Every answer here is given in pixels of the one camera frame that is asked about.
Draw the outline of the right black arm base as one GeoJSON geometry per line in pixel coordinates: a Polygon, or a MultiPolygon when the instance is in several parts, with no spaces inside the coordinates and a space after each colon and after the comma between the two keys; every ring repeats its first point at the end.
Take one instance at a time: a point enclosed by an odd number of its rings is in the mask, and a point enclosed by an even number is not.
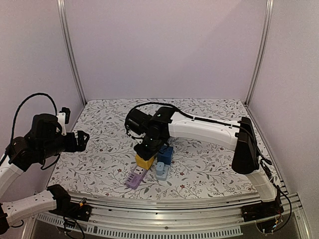
{"type": "Polygon", "coordinates": [[[244,222],[273,217],[284,212],[281,201],[259,202],[241,207],[244,222]]]}

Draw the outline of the yellow cube socket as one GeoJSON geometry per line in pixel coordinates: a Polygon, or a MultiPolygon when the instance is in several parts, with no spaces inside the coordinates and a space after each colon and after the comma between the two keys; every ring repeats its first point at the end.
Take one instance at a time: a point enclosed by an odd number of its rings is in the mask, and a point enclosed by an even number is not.
{"type": "Polygon", "coordinates": [[[136,164],[137,166],[143,168],[143,169],[146,169],[146,170],[149,170],[153,164],[155,160],[155,157],[151,157],[149,160],[144,160],[143,158],[141,158],[139,155],[135,155],[135,161],[136,161],[136,164]]]}

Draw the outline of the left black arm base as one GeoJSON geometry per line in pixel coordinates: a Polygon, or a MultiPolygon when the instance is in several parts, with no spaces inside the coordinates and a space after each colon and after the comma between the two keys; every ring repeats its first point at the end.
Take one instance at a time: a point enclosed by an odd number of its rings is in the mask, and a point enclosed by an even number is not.
{"type": "Polygon", "coordinates": [[[87,204],[87,198],[82,198],[80,202],[71,202],[70,199],[64,198],[57,200],[57,208],[49,210],[50,213],[67,218],[73,218],[88,222],[91,216],[92,207],[87,204]]]}

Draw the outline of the grey-blue power strip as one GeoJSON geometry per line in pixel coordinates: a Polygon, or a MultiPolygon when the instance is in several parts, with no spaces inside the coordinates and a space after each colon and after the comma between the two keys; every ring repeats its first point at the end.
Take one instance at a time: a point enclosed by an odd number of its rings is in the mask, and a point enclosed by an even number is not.
{"type": "Polygon", "coordinates": [[[164,174],[162,176],[157,176],[156,175],[156,179],[157,180],[161,180],[161,181],[165,181],[167,179],[167,175],[168,175],[169,169],[170,169],[170,166],[165,164],[164,174]]]}

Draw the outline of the blue cube socket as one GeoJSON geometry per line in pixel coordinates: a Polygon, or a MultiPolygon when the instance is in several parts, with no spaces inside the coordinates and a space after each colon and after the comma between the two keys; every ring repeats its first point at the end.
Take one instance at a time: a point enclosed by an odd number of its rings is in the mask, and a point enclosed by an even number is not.
{"type": "Polygon", "coordinates": [[[173,147],[163,145],[157,154],[157,160],[158,162],[163,162],[165,165],[171,165],[172,156],[173,156],[173,147]]]}

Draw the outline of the purple power strip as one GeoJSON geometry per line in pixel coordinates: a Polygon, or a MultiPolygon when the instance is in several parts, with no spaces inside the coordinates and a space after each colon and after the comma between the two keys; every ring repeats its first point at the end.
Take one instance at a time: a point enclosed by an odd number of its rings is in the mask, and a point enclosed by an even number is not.
{"type": "Polygon", "coordinates": [[[125,181],[125,185],[131,189],[137,189],[147,172],[147,169],[136,166],[125,181]]]}

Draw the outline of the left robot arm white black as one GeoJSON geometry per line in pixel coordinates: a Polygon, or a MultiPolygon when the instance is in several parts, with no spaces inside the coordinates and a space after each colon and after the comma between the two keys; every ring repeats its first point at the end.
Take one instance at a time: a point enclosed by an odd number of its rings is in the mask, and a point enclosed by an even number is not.
{"type": "MultiPolygon", "coordinates": [[[[38,114],[32,119],[31,129],[25,136],[10,137],[9,145],[0,158],[0,194],[32,165],[40,164],[41,170],[49,168],[46,160],[60,158],[61,153],[83,152],[89,134],[82,130],[67,132],[70,110],[63,107],[52,114],[38,114]]],[[[73,221],[88,221],[92,208],[83,198],[79,203],[71,201],[69,193],[59,184],[47,187],[33,196],[0,205],[0,232],[23,225],[23,220],[42,212],[51,212],[73,221]]]]}

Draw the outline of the light blue plug adapter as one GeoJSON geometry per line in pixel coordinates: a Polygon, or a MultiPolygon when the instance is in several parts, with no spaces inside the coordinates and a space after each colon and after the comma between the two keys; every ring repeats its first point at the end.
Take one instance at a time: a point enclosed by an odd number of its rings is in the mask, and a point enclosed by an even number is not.
{"type": "Polygon", "coordinates": [[[164,174],[165,164],[163,162],[158,162],[156,166],[156,175],[162,176],[164,174]]]}

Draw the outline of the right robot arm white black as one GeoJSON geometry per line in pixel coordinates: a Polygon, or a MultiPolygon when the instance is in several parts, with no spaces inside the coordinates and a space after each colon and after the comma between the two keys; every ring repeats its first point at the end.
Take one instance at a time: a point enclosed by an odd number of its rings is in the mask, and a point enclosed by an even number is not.
{"type": "Polygon", "coordinates": [[[133,107],[125,118],[126,134],[137,141],[135,152],[150,160],[171,137],[196,139],[225,147],[234,152],[231,168],[246,176],[257,190],[262,201],[258,213],[268,217],[277,209],[276,200],[282,195],[275,184],[266,159],[258,148],[252,122],[247,117],[239,121],[215,120],[190,115],[176,106],[159,103],[154,115],[133,107]]]}

